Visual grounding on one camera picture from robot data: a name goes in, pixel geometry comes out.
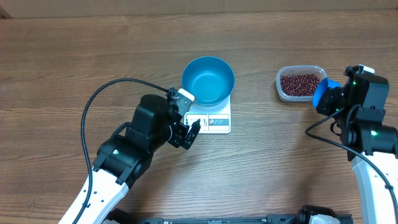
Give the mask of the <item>blue plastic measuring scoop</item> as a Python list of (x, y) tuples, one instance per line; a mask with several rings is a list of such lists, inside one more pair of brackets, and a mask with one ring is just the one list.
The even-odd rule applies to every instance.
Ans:
[(329, 78), (324, 78), (318, 84), (318, 86), (314, 92), (313, 100), (312, 100), (313, 107), (316, 108), (318, 106), (322, 95), (327, 91), (328, 88), (336, 88), (336, 87), (341, 87), (341, 84), (334, 80), (331, 80)]

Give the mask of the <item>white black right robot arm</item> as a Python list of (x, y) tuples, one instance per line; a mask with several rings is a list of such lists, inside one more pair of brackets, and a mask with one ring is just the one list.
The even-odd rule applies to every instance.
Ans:
[(324, 78), (313, 96), (317, 113), (335, 121), (356, 177), (364, 223), (397, 223), (397, 129), (383, 125), (386, 78), (364, 65), (348, 66), (344, 85)]

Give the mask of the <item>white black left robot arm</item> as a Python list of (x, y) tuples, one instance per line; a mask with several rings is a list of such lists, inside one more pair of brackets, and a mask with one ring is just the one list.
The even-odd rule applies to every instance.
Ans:
[(132, 121), (123, 123), (97, 151), (80, 193), (61, 223), (103, 223), (135, 181), (149, 168), (154, 152), (163, 144), (189, 149), (200, 122), (191, 126), (181, 120), (195, 98), (183, 89), (166, 97), (144, 95)]

